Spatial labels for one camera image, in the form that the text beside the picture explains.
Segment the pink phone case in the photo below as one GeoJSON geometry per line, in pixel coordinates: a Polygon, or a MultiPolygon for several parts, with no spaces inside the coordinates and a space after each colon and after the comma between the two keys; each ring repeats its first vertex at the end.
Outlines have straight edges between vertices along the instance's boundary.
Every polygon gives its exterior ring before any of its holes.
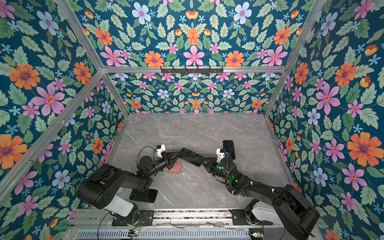
{"type": "Polygon", "coordinates": [[[168,168],[164,169],[165,173],[171,173],[171,174],[180,174],[182,170],[182,163],[176,162],[173,167],[169,170],[168,168]]]}

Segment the silver-edged black phone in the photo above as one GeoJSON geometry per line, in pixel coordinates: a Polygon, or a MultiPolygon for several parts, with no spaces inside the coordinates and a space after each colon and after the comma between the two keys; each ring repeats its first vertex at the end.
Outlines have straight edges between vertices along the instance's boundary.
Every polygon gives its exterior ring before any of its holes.
{"type": "Polygon", "coordinates": [[[235,146],[234,146],[234,141],[233,140],[223,140],[223,147],[226,151],[226,153],[228,153],[232,160],[235,160],[236,159],[236,153],[235,153],[235,146]]]}

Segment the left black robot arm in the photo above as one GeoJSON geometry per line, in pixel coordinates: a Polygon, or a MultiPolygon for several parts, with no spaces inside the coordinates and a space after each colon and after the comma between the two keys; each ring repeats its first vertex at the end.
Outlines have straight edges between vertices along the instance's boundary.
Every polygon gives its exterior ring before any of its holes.
{"type": "Polygon", "coordinates": [[[77,197],[99,209],[106,210],[123,219],[127,225],[135,225],[139,221],[139,208],[136,204],[118,196],[119,188],[128,188],[145,192],[153,182],[152,176],[164,169],[172,169],[178,159],[177,153],[160,154],[157,161],[144,156],[134,174],[110,164],[102,165],[98,171],[91,174],[77,187],[77,197]]]}

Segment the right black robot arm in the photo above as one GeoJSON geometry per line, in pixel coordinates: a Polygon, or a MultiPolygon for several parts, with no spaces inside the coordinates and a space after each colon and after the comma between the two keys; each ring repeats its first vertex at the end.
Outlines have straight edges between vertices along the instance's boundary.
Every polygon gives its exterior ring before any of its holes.
{"type": "Polygon", "coordinates": [[[229,156],[221,162],[217,158],[203,158],[201,163],[212,176],[224,180],[226,189],[233,196],[249,197],[271,206],[285,229],[296,239],[306,240],[313,236],[312,230],[320,213],[296,187],[289,184],[273,187],[254,181],[239,172],[229,156]]]}

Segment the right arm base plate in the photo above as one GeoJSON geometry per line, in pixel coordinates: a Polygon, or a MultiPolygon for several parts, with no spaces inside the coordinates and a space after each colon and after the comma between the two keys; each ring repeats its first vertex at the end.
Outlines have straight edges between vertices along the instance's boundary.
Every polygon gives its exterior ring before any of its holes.
{"type": "Polygon", "coordinates": [[[244,209],[232,209],[232,222],[234,226],[272,226],[273,223],[268,221],[258,220],[250,212],[246,212],[244,209]]]}

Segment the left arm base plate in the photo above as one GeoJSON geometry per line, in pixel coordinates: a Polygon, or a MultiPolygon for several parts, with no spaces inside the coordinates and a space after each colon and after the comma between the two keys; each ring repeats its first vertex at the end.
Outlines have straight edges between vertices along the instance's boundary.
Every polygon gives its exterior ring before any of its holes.
{"type": "Polygon", "coordinates": [[[151,226],[154,220],[153,210],[133,210],[127,217],[113,214],[113,227],[151,226]]]}

